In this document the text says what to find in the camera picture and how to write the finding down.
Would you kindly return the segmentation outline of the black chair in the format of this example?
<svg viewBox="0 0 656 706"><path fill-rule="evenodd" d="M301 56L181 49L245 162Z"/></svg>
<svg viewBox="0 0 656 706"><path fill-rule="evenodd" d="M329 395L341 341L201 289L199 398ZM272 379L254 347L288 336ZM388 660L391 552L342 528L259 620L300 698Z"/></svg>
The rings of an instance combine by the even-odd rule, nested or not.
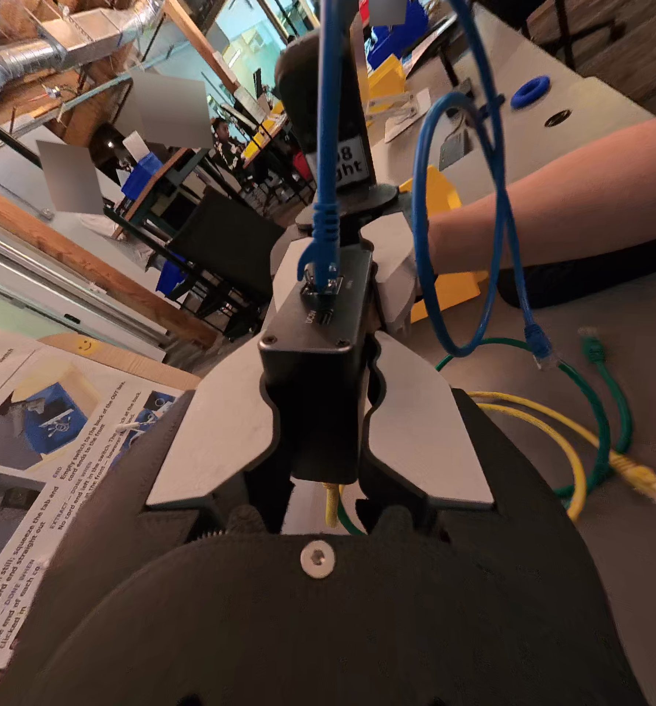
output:
<svg viewBox="0 0 656 706"><path fill-rule="evenodd" d="M196 289L201 298L196 315L225 313L228 340L254 332L273 294L270 252L284 232L251 207L209 189L167 245L189 266L171 300Z"/></svg>

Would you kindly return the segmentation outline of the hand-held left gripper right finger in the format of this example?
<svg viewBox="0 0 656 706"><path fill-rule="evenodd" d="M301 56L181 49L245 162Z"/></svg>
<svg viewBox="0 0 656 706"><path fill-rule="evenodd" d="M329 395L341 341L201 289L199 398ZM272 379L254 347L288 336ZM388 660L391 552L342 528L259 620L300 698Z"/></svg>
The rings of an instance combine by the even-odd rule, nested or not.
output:
<svg viewBox="0 0 656 706"><path fill-rule="evenodd" d="M491 508L494 497L450 384L388 333L376 332L375 343L368 458L435 507Z"/></svg>

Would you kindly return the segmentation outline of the yellow plastic bin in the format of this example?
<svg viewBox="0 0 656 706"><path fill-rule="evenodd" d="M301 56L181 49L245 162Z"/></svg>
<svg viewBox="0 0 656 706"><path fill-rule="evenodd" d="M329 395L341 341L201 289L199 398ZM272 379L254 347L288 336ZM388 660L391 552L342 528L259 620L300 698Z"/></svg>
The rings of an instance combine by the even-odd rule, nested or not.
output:
<svg viewBox="0 0 656 706"><path fill-rule="evenodd" d="M428 166L426 206L428 216L446 213L461 207L461 199L447 177L433 166ZM487 271L457 272L439 275L435 282L440 311L478 297L481 283L489 278Z"/></svg>

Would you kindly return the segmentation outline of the silver ventilation duct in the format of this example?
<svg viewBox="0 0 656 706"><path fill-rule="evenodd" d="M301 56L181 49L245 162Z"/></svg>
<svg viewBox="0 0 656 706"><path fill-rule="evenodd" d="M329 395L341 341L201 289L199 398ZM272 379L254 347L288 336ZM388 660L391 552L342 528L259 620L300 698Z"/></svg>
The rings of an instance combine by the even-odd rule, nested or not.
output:
<svg viewBox="0 0 656 706"><path fill-rule="evenodd" d="M0 92L27 75L65 72L111 56L141 37L164 1L137 1L127 10L95 8L39 22L38 38L0 46Z"/></svg>

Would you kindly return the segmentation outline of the yellow storage bin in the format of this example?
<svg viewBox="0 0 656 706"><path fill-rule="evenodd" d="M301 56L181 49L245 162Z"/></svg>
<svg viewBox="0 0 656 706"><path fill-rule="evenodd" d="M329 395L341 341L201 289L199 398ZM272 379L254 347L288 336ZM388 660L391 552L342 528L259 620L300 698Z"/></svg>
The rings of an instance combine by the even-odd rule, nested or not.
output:
<svg viewBox="0 0 656 706"><path fill-rule="evenodd" d="M400 95L405 92L405 82L401 59L390 54L368 76L369 100Z"/></svg>

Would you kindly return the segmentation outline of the blue storage bin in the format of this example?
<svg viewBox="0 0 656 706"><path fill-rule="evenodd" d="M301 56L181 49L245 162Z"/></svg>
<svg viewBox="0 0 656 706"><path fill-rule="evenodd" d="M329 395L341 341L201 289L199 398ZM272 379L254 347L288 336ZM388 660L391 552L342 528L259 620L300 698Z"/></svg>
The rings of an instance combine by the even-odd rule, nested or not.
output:
<svg viewBox="0 0 656 706"><path fill-rule="evenodd" d="M160 269L159 278L156 284L156 292L164 297L172 299L172 293L179 285L183 284L187 278L187 273L177 265L167 260L164 261Z"/></svg>
<svg viewBox="0 0 656 706"><path fill-rule="evenodd" d="M138 199L154 175L163 168L163 163L155 153L149 152L129 173L127 180L121 186L121 192L132 201Z"/></svg>

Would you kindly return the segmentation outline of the wooden beam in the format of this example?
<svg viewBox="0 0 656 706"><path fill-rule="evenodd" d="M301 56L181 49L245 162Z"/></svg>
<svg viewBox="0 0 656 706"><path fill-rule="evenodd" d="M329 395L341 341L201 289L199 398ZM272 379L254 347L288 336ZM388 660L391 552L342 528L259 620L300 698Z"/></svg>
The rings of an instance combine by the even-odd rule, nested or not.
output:
<svg viewBox="0 0 656 706"><path fill-rule="evenodd" d="M206 323L176 309L1 195L0 228L103 288L113 300L171 331L179 339L204 349L214 345L217 332Z"/></svg>

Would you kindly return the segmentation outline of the black ethernet switch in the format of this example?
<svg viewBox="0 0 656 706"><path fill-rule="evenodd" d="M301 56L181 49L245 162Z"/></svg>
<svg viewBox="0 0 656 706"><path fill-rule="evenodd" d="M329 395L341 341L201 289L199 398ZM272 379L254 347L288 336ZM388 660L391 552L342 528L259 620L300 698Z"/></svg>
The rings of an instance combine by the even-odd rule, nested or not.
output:
<svg viewBox="0 0 656 706"><path fill-rule="evenodd" d="M372 252L340 249L335 293L310 292L296 279L299 246L290 244L273 279L276 313L260 335L263 384L279 415L280 463L295 479L357 481L367 368Z"/></svg>

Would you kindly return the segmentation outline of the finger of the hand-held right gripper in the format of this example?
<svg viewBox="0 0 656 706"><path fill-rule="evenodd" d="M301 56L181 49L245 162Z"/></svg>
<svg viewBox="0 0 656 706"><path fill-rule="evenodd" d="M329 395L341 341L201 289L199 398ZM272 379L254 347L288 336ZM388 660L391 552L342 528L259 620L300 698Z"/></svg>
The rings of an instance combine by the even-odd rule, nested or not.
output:
<svg viewBox="0 0 656 706"><path fill-rule="evenodd" d="M361 237L372 245L376 298L384 328L398 337L409 328L418 292L411 226L403 213L392 213L364 225Z"/></svg>
<svg viewBox="0 0 656 706"><path fill-rule="evenodd" d="M307 247L307 238L298 237L290 240L281 237L270 252L270 279L273 288L276 282L293 286L298 281L299 260Z"/></svg>

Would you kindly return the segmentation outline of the wooden display board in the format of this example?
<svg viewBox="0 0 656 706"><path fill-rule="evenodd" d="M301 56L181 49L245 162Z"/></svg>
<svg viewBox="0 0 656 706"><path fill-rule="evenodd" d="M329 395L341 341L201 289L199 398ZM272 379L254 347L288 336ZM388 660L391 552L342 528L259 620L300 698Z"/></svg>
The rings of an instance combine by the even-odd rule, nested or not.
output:
<svg viewBox="0 0 656 706"><path fill-rule="evenodd" d="M10 334L10 332L0 330L0 338L5 335L14 336L15 342L27 339L21 334ZM38 341L43 345L85 357L104 366L183 392L194 391L201 381L198 375L77 332L57 333L40 338Z"/></svg>

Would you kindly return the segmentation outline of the glass partition door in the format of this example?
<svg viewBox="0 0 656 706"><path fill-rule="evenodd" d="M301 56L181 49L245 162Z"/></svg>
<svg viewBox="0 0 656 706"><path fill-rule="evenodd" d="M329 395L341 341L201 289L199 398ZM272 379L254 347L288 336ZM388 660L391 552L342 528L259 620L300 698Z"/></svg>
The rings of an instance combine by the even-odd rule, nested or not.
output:
<svg viewBox="0 0 656 706"><path fill-rule="evenodd" d="M69 331L162 361L164 327L0 228L0 296Z"/></svg>

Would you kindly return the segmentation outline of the person's right forearm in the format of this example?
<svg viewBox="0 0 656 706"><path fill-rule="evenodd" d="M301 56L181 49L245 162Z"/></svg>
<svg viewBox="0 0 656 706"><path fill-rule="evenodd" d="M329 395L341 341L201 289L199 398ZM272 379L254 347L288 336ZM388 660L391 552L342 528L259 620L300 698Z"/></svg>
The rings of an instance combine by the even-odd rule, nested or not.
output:
<svg viewBox="0 0 656 706"><path fill-rule="evenodd" d="M656 118L581 146L507 191L525 266L656 240Z"/></svg>

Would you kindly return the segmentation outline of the printed instruction sheet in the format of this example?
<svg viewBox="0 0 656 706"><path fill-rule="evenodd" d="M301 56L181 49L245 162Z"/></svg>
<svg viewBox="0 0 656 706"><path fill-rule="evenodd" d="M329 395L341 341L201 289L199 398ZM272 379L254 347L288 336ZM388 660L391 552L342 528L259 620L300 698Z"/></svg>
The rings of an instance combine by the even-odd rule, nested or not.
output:
<svg viewBox="0 0 656 706"><path fill-rule="evenodd" d="M84 501L195 387L0 331L0 670Z"/></svg>

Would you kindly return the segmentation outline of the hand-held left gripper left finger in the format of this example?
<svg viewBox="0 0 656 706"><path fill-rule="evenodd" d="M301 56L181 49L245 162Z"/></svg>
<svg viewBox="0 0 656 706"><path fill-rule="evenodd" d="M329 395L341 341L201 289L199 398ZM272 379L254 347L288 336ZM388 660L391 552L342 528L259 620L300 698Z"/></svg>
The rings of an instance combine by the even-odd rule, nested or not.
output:
<svg viewBox="0 0 656 706"><path fill-rule="evenodd" d="M248 504L246 473L275 450L276 415L263 382L259 338L253 338L200 382L150 490L147 507Z"/></svg>

